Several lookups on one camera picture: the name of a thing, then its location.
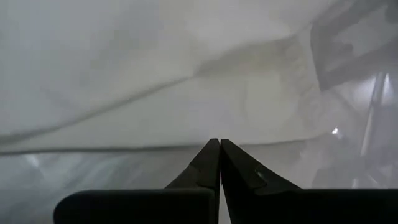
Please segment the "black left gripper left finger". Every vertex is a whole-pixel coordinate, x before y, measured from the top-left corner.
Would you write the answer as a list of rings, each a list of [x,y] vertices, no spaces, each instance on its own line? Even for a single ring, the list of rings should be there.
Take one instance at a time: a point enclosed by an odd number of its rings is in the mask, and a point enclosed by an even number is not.
[[[166,189],[207,189],[210,200],[210,223],[218,224],[220,207],[220,142],[210,139],[189,165]]]

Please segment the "plain white t-shirt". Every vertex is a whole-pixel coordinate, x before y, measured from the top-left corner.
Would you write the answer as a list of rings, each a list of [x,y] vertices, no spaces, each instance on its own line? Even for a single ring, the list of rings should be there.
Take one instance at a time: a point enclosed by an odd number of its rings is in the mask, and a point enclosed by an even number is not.
[[[163,187],[212,138],[398,187],[398,0],[0,0],[0,192]]]

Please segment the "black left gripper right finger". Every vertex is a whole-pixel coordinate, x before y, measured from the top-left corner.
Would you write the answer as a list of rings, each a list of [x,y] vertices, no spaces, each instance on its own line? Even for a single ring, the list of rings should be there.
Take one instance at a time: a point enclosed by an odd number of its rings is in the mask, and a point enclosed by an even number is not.
[[[221,182],[231,224],[291,224],[297,217],[285,192],[300,187],[222,139]]]

